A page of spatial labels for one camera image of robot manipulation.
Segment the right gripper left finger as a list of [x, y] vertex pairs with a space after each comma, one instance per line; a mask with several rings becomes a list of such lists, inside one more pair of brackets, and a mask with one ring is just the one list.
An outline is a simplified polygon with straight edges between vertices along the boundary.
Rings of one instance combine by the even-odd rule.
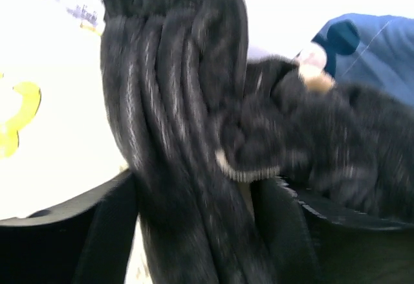
[[1, 221], [2, 283], [123, 283], [138, 207], [129, 171], [26, 218]]

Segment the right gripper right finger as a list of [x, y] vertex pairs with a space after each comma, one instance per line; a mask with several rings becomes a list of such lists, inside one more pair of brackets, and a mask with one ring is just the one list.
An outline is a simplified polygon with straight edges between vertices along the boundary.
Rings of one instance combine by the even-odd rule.
[[343, 208], [282, 180], [250, 190], [278, 283], [413, 282], [412, 224]]

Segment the white pillow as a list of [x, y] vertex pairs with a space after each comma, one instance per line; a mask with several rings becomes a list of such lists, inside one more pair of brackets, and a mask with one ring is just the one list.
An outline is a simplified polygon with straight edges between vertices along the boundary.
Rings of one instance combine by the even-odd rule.
[[1, 160], [1, 218], [24, 218], [99, 186], [127, 164], [107, 122], [100, 74], [101, 0], [1, 0], [1, 119], [20, 82], [38, 111]]

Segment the black floral plush pillowcase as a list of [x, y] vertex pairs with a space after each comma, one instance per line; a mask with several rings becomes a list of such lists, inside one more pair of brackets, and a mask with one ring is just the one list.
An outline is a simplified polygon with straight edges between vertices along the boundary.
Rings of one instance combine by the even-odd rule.
[[153, 283], [278, 283], [250, 187], [413, 225], [413, 108], [278, 56], [244, 0], [102, 0], [100, 69]]

